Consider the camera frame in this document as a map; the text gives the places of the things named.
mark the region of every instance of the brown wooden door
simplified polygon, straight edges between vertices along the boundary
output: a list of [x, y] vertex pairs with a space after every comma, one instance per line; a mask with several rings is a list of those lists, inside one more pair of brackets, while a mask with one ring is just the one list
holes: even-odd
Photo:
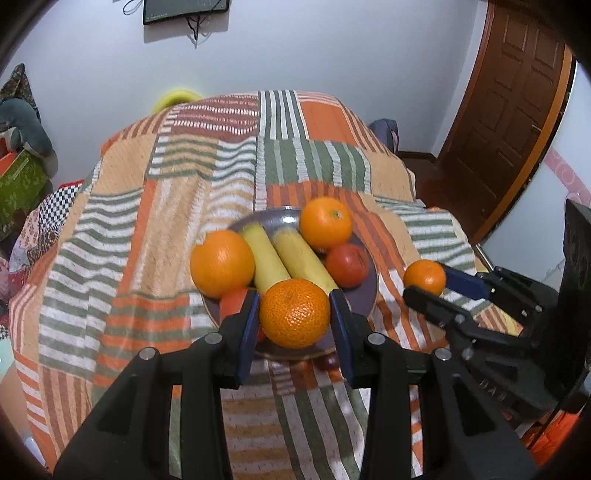
[[476, 224], [491, 216], [532, 153], [557, 94], [563, 57], [564, 43], [550, 27], [527, 11], [496, 5], [474, 90], [440, 157], [473, 202]]

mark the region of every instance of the white wall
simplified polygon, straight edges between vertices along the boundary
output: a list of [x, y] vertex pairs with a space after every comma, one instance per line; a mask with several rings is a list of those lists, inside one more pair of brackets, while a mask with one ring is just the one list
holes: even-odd
[[464, 65], [462, 67], [462, 71], [460, 72], [460, 76], [457, 81], [456, 90], [453, 92], [453, 96], [450, 98], [450, 102], [447, 106], [445, 116], [443, 117], [443, 122], [441, 122], [439, 132], [437, 133], [435, 142], [433, 142], [433, 146], [430, 150], [430, 152], [435, 157], [439, 156], [439, 152], [443, 148], [443, 144], [445, 143], [447, 134], [452, 128], [453, 121], [456, 119], [457, 111], [460, 109], [460, 104], [464, 98], [466, 87], [468, 86], [468, 82], [470, 81], [472, 69], [474, 68], [476, 56], [478, 55], [480, 41], [482, 40], [482, 32], [484, 30], [487, 8], [487, 0], [478, 0], [478, 5], [476, 7], [476, 16], [474, 19], [474, 27], [472, 29], [472, 35], [470, 37], [470, 42], [468, 44], [468, 48], [466, 51]]
[[[591, 80], [577, 65], [552, 147], [591, 189]], [[562, 260], [567, 188], [542, 164], [483, 250], [495, 265], [542, 280]]]
[[86, 176], [108, 137], [178, 87], [330, 93], [364, 121], [398, 120], [402, 150], [430, 151], [480, 3], [233, 0], [194, 48], [184, 20], [144, 28], [123, 0], [58, 0], [11, 65], [27, 67], [60, 162], [54, 184]]

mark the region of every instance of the bedspread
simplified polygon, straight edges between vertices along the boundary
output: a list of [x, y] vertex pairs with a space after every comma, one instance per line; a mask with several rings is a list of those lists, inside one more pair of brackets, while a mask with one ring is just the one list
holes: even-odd
[[[401, 277], [419, 258], [475, 273], [455, 219], [415, 203], [401, 160], [333, 97], [293, 91], [210, 98], [125, 128], [102, 148], [61, 234], [10, 302], [11, 335], [31, 430], [53, 468], [76, 429], [143, 347], [186, 348], [212, 331], [189, 273], [192, 246], [253, 211], [317, 196], [349, 206], [379, 274], [370, 318], [403, 347], [430, 351], [443, 332], [409, 311]], [[506, 331], [484, 301], [445, 291]], [[417, 391], [413, 468], [421, 472]], [[357, 478], [369, 392], [338, 369], [256, 359], [223, 391], [236, 479]], [[170, 471], [180, 475], [180, 393], [171, 410]]]

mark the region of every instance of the metal bolt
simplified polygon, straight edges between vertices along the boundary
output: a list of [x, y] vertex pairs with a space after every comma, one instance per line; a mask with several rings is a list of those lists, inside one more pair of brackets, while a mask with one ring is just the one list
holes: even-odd
[[384, 343], [386, 341], [386, 337], [384, 335], [382, 335], [381, 333], [370, 333], [368, 335], [368, 342], [371, 343], [372, 345], [381, 345], [382, 343]]
[[210, 345], [217, 345], [221, 341], [222, 335], [217, 332], [208, 333], [205, 336], [205, 343], [209, 343]]
[[471, 359], [474, 356], [474, 350], [470, 347], [468, 348], [464, 348], [463, 352], [462, 352], [462, 358], [467, 362], [469, 359]]
[[447, 362], [452, 357], [452, 353], [447, 348], [438, 348], [435, 350], [435, 356], [439, 360]]
[[154, 355], [156, 355], [156, 349], [151, 346], [147, 346], [146, 348], [142, 348], [139, 351], [139, 357], [142, 360], [150, 360], [151, 358], [154, 357]]

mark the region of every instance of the plate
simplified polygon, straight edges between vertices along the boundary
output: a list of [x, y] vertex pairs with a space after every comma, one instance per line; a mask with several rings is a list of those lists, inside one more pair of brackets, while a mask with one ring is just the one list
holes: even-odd
[[[283, 207], [279, 209], [264, 210], [262, 212], [255, 212], [243, 219], [231, 224], [230, 230], [240, 232], [244, 226], [252, 222], [259, 222], [267, 232], [267, 235], [272, 237], [273, 233], [282, 227], [291, 226], [299, 229], [301, 209], [296, 207]], [[353, 234], [349, 240], [349, 243], [358, 245], [363, 248], [368, 255], [368, 258], [372, 258], [367, 247], [359, 239], [359, 237]], [[369, 272], [365, 280], [355, 288], [343, 289], [345, 297], [349, 301], [351, 311], [359, 313], [364, 317], [369, 317], [374, 309], [376, 298], [378, 296], [378, 273], [375, 268], [373, 260], [369, 264]], [[203, 300], [209, 316], [212, 318], [216, 325], [220, 325], [219, 320], [219, 302], [212, 300], [208, 297], [203, 296]], [[328, 355], [335, 351], [335, 340], [332, 336], [330, 328], [326, 334], [314, 345], [308, 348], [301, 348], [297, 350], [291, 350], [280, 347], [269, 339], [263, 340], [256, 346], [255, 352], [263, 357], [273, 360], [305, 360], [310, 358], [316, 358], [323, 355]]]

